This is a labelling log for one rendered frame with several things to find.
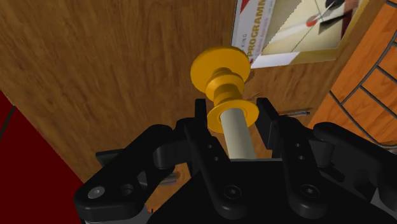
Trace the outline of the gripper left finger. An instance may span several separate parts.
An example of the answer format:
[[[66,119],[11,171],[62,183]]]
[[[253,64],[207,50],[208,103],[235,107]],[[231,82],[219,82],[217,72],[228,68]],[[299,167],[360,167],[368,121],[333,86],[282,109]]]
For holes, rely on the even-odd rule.
[[[247,214],[247,202],[237,178],[226,172],[232,167],[219,141],[207,129],[205,99],[195,101],[195,116],[177,121],[175,128],[152,125],[122,150],[105,152],[113,158],[74,194],[78,216],[84,221],[119,221],[137,216],[157,186],[178,164],[187,164],[192,178],[174,199],[194,202],[205,190],[210,201],[196,202],[195,211],[211,208],[226,220]]]

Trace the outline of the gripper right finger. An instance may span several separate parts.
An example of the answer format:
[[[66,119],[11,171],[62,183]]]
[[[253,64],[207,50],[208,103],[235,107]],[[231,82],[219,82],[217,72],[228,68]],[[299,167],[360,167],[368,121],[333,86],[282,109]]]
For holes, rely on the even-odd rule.
[[[290,208],[306,219],[397,219],[397,155],[331,122],[307,128],[256,101],[255,125],[283,164]]]

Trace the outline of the white candle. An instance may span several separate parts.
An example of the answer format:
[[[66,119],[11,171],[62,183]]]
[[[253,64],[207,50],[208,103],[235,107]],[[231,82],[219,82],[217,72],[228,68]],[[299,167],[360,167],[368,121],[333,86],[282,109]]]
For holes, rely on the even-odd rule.
[[[220,119],[229,158],[256,159],[243,111],[237,108],[228,109],[222,112]]]

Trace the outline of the brown wooden table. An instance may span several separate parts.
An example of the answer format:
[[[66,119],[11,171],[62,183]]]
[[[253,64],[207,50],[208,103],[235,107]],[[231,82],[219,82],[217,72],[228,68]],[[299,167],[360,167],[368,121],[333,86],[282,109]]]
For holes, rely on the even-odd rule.
[[[86,181],[97,151],[194,114],[194,58],[236,0],[0,0],[0,90]]]

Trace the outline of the book with abstract cover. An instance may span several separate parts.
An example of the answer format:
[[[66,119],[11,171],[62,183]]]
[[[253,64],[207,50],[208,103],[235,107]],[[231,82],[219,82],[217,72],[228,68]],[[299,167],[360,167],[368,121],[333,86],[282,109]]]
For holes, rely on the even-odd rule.
[[[251,68],[337,58],[369,0],[236,0],[232,46]]]

